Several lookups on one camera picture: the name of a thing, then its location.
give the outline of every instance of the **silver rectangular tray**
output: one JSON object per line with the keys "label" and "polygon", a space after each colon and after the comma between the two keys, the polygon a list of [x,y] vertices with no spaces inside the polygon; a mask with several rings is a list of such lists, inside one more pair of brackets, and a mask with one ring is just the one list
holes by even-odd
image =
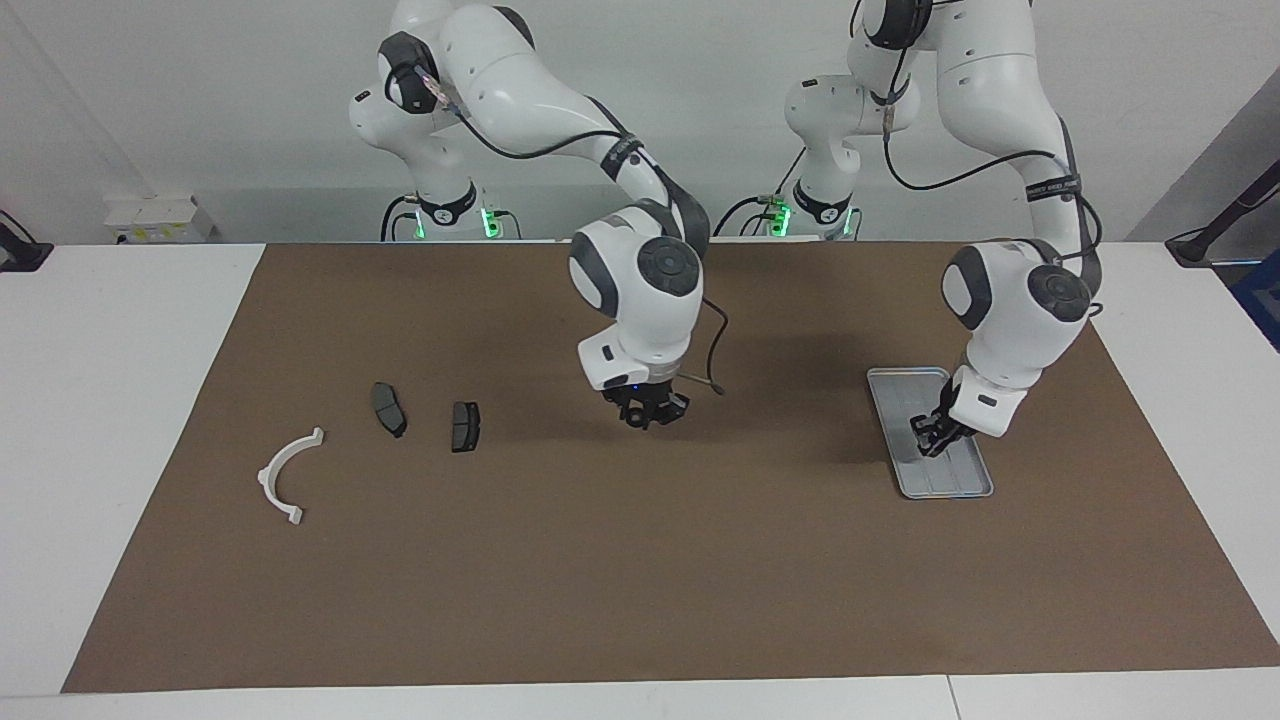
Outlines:
{"label": "silver rectangular tray", "polygon": [[987,497],[995,489],[974,438],[951,443],[937,457],[924,457],[915,443],[911,418],[938,406],[938,392],[950,378],[942,368],[873,368],[867,373],[897,487],[911,500]]}

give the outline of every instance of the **green light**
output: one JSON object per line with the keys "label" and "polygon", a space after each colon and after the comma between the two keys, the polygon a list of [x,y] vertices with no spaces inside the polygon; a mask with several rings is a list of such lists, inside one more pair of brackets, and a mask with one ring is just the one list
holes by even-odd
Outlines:
{"label": "green light", "polygon": [[773,219],[769,223],[769,234],[773,237],[786,237],[791,227],[791,208],[786,202],[774,205]]}
{"label": "green light", "polygon": [[480,218],[484,220],[484,234],[488,238],[502,237],[502,223],[488,208],[480,209]]}

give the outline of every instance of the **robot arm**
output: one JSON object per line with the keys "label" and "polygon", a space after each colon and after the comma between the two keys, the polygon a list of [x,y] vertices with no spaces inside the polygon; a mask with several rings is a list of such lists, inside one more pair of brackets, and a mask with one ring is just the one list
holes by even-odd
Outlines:
{"label": "robot arm", "polygon": [[433,132],[462,123],[507,158],[590,159],[635,200],[573,236],[573,284],[614,320],[580,345],[579,357],[591,387],[618,405],[627,424],[648,428],[682,416],[689,400],[671,380],[701,302],[701,256],[710,240],[701,205],[602,104],[543,65],[515,10],[402,0],[396,18],[379,55],[385,78],[379,90],[388,102],[433,118]]}
{"label": "robot arm", "polygon": [[[804,206],[804,195],[829,202],[852,188],[851,174],[841,184],[836,173],[819,169],[833,154],[820,151],[831,147],[832,135],[882,135],[888,156],[890,133],[919,108],[910,74],[899,68],[910,68],[915,51],[936,51],[943,126],[970,147],[998,158],[1016,155],[1007,161],[1027,186],[1037,236],[965,247],[943,274],[943,299],[973,338],[937,410],[911,423],[920,452],[936,456],[961,437],[1000,437],[1009,429],[1027,391],[1084,327],[1101,266],[1085,225],[1070,137],[1039,82],[1029,4],[963,0],[934,8],[932,0],[867,0],[861,10],[851,23],[851,82],[842,81],[854,86],[845,105],[860,114],[855,122],[846,111],[844,124],[813,120],[826,137],[797,131],[817,169],[801,174],[797,205]],[[896,86],[895,76],[902,78]],[[828,95],[838,96],[840,86],[832,87]],[[823,88],[819,79],[792,92]],[[790,102],[788,110],[795,114],[796,106],[805,105]],[[876,120],[881,128],[873,127]]]}

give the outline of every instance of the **white table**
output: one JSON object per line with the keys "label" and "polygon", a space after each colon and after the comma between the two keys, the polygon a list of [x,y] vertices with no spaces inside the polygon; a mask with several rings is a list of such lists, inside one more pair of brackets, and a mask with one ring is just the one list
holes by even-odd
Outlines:
{"label": "white table", "polygon": [[[1280,717],[1280,669],[58,697],[261,252],[60,247],[0,275],[0,717]],[[1276,634],[1280,355],[1211,272],[1101,254],[1098,333]]]}

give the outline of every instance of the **blue object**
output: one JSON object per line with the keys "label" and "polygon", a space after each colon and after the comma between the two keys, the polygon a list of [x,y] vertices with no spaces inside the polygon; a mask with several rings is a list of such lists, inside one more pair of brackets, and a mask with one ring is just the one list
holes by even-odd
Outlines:
{"label": "blue object", "polygon": [[1271,341],[1271,346],[1280,351],[1280,250],[1235,283],[1231,295]]}

